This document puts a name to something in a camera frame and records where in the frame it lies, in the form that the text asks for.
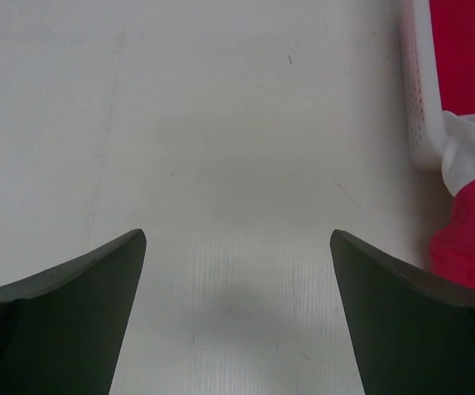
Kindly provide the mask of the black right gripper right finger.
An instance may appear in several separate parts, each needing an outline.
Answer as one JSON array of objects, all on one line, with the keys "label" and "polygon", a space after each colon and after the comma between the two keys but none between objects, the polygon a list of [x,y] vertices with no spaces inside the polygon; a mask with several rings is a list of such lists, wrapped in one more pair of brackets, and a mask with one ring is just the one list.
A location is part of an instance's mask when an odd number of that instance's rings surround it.
[{"label": "black right gripper right finger", "polygon": [[475,394],[475,290],[344,230],[333,267],[367,394]]}]

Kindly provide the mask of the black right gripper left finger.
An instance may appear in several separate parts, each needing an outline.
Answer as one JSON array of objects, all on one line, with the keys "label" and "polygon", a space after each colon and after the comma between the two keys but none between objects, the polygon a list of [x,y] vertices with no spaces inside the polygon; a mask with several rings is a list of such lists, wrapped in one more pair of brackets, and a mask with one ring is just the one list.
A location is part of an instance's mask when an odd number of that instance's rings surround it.
[{"label": "black right gripper left finger", "polygon": [[107,394],[146,252],[140,229],[0,286],[0,394]]}]

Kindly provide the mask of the crimson pink t shirt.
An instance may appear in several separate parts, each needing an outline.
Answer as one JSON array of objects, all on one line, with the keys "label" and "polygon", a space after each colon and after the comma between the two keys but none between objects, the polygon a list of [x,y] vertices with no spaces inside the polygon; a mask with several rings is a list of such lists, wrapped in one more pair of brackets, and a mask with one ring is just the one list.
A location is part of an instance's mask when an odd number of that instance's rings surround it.
[{"label": "crimson pink t shirt", "polygon": [[441,173],[454,198],[449,224],[431,238],[431,270],[475,290],[475,0],[430,9],[448,132]]}]

